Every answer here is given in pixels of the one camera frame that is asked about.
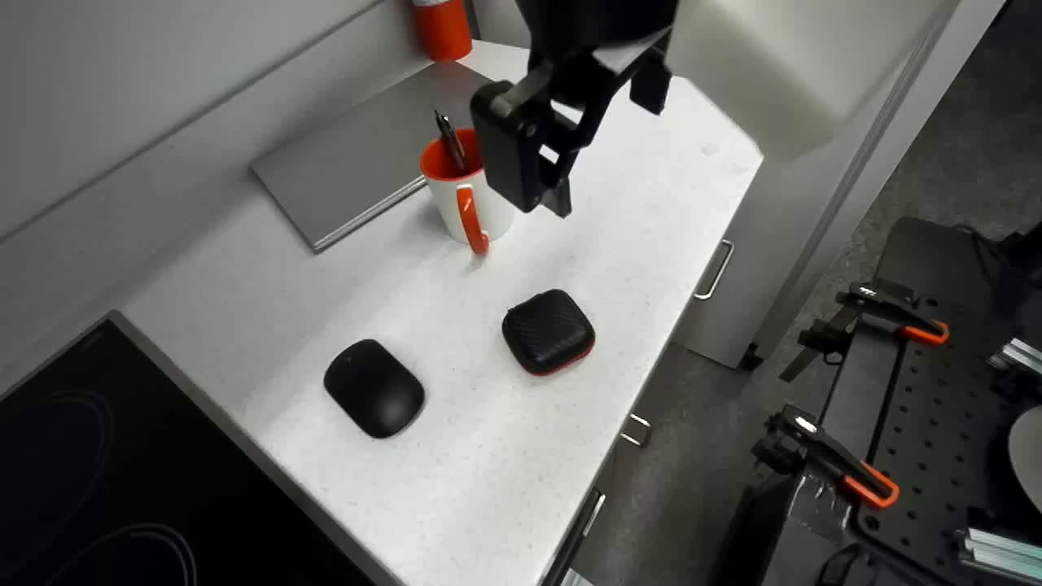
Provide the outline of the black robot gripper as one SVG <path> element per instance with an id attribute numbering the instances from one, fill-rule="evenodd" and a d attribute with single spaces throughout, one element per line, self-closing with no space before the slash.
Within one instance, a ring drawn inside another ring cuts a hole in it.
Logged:
<path id="1" fill-rule="evenodd" d="M 631 102 L 660 114 L 678 0 L 514 4 L 530 35 L 529 75 L 483 84 L 470 102 L 484 181 L 522 212 L 545 206 L 567 220 L 571 165 L 586 136 L 583 120 L 562 119 L 555 102 L 592 114 L 631 84 Z"/>

